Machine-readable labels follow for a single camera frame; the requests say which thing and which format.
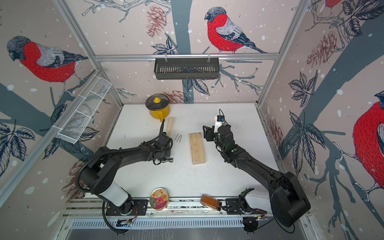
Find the pale wooden block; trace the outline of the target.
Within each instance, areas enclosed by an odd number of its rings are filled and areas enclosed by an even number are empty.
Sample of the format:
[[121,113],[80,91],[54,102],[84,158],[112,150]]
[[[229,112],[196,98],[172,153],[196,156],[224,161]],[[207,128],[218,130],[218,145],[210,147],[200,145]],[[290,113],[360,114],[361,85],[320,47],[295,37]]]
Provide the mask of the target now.
[[189,134],[190,146],[191,146],[191,156],[192,164],[205,164],[205,152],[203,147],[203,138],[201,133],[192,133]]

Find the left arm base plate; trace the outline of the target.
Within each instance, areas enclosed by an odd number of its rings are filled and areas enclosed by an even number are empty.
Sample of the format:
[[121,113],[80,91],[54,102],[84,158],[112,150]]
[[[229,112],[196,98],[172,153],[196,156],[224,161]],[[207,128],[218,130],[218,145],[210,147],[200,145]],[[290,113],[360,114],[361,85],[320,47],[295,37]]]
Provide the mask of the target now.
[[148,199],[127,200],[120,207],[117,207],[114,204],[107,204],[107,206],[105,207],[106,216],[145,216],[148,204]]

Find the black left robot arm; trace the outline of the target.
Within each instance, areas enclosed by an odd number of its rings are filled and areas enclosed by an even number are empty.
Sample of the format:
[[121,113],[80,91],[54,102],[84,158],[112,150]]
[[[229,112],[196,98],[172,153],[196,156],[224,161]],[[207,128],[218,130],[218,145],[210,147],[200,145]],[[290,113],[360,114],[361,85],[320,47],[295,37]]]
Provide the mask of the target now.
[[154,165],[172,161],[173,139],[162,132],[154,139],[127,149],[101,147],[79,170],[75,185],[82,193],[91,193],[127,215],[134,207],[132,196],[115,182],[117,171],[139,162]]

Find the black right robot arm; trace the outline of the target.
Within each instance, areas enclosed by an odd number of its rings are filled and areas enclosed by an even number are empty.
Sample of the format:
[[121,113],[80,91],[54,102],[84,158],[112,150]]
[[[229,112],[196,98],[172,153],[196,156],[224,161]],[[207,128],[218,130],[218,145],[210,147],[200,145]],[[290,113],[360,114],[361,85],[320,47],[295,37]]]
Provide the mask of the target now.
[[297,177],[291,173],[274,170],[252,157],[235,143],[230,125],[203,126],[204,139],[214,142],[224,161],[243,170],[257,180],[269,192],[272,213],[285,227],[291,227],[306,212],[311,204]]

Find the wooden handle claw hammer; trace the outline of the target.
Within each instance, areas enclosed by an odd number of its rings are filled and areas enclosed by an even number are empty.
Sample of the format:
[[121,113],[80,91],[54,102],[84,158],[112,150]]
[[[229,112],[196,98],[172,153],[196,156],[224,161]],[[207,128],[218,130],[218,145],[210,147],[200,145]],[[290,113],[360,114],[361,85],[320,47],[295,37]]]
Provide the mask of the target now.
[[171,133],[172,133],[172,127],[174,123],[174,117],[169,117],[168,118],[168,125],[167,125],[167,130],[166,134],[168,136],[168,139],[166,141],[166,157],[162,160],[162,163],[172,163],[173,158],[171,158],[171,148],[173,146],[173,139],[171,138]]

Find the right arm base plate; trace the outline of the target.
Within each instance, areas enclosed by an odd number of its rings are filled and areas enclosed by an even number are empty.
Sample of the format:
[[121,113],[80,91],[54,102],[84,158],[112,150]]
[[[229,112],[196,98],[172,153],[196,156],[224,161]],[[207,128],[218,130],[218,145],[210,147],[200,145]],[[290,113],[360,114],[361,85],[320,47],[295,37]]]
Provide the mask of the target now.
[[252,209],[245,200],[240,200],[239,198],[225,199],[225,204],[221,206],[221,209],[229,215],[265,215],[267,213],[264,210]]

